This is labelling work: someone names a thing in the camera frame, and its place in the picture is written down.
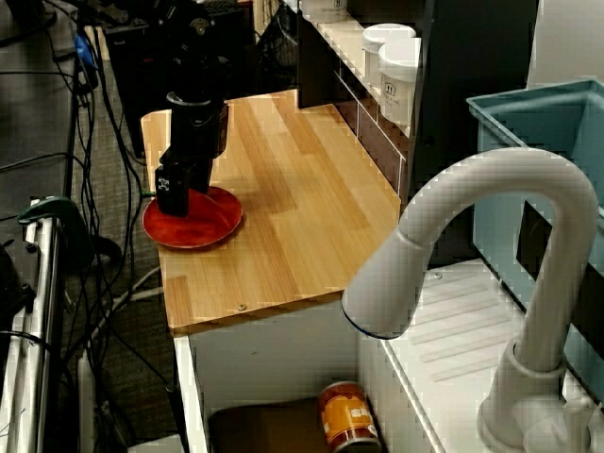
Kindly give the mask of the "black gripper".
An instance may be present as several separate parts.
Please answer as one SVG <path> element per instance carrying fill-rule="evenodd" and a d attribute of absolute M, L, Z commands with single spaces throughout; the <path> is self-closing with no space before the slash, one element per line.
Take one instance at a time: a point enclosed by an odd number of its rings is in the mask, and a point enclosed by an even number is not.
<path fill-rule="evenodd" d="M 226 150 L 229 105 L 215 99 L 187 102 L 175 92 L 167 94 L 167 101 L 170 145 L 155 171 L 156 199 L 161 213 L 186 217 L 189 189 L 208 192 L 212 163 Z"/>

